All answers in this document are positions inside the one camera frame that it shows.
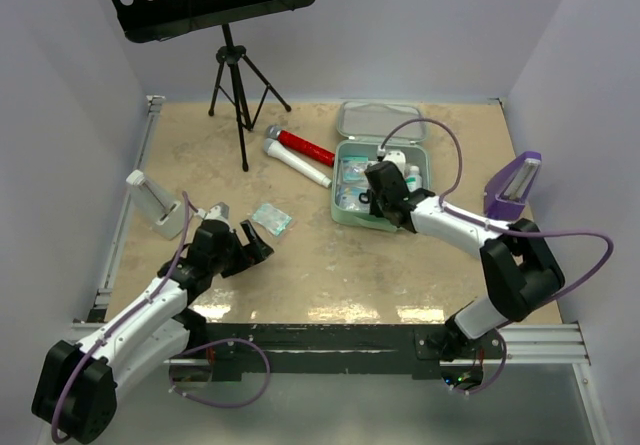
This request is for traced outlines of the white plastic medicine bottle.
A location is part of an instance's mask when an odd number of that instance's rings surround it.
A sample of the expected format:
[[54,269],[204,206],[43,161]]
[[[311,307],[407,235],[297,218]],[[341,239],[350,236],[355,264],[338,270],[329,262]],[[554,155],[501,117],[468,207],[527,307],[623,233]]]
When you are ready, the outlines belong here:
[[408,166],[405,184],[410,192],[416,191],[422,187],[422,176],[418,166]]

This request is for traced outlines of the plaster strips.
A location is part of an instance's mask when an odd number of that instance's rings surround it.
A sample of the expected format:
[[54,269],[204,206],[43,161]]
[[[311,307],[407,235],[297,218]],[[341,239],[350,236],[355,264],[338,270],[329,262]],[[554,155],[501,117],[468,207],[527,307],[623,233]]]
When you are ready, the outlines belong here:
[[292,222],[292,217],[269,203],[262,204],[252,219],[273,236],[280,236]]

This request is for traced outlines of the blue cotton swab pouch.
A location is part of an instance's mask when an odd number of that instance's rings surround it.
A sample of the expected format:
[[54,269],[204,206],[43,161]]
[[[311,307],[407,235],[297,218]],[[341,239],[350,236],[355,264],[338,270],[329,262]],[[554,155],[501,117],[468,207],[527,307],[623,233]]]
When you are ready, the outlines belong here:
[[349,212],[368,214],[370,206],[363,206],[358,200],[359,194],[366,190],[360,186],[341,185],[336,194],[337,206]]

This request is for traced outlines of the teal adhesive tape packet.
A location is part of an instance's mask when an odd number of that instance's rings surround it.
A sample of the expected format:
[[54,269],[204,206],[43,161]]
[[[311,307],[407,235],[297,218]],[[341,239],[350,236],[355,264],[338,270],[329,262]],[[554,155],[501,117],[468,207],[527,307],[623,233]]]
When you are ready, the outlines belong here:
[[349,173],[363,172],[370,165],[370,161],[366,156],[345,156],[342,159],[344,171]]

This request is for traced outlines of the mint green medicine kit case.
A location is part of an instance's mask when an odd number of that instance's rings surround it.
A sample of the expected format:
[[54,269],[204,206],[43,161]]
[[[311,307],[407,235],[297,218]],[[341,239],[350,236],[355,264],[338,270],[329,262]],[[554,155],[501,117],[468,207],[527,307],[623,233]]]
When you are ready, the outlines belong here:
[[409,165],[416,165],[420,168],[422,186],[429,187],[431,167],[428,153],[423,147],[427,138],[427,125],[420,121],[421,117],[421,112],[410,105],[358,101],[347,101],[341,105],[336,129],[344,140],[335,150],[330,199],[331,216],[336,223],[385,232],[395,230],[384,218],[377,218],[370,213],[349,212],[337,206],[336,194],[341,185],[360,186],[368,190],[367,180],[355,184],[342,182],[342,159],[345,156],[366,156],[370,165],[374,164],[377,161],[378,147],[389,136],[389,132],[397,125],[410,121],[409,125],[390,136],[385,149],[403,151],[407,160],[404,176],[407,175]]

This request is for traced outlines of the bandage scissors with black handles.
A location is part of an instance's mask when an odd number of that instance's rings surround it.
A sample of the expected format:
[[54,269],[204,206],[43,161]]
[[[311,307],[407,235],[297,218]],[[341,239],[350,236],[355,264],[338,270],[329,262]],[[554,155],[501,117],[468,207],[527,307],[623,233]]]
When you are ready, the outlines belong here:
[[358,200],[363,206],[370,206],[372,202],[371,191],[366,190],[365,192],[361,192],[358,196]]

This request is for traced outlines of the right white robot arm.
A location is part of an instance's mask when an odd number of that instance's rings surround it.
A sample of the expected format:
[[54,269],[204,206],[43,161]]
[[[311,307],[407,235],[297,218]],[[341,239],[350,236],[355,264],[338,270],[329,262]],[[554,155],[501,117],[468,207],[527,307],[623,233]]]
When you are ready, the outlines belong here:
[[425,339],[440,359],[469,357],[487,333],[522,321],[564,287],[564,274],[534,222],[466,215],[431,191],[411,191],[389,161],[368,166],[365,177],[373,215],[399,229],[439,239],[481,263],[486,296],[453,314]]

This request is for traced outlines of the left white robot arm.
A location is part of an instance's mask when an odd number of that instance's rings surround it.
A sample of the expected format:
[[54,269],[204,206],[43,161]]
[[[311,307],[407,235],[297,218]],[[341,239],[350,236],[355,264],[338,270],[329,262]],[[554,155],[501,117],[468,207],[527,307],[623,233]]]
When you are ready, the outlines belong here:
[[60,340],[48,350],[31,412],[49,424],[54,443],[91,443],[106,430],[119,401],[152,369],[205,350],[207,333],[189,308],[192,302],[214,278],[239,274],[274,253],[249,221],[241,228],[246,243],[225,219],[203,220],[114,319],[75,343]]

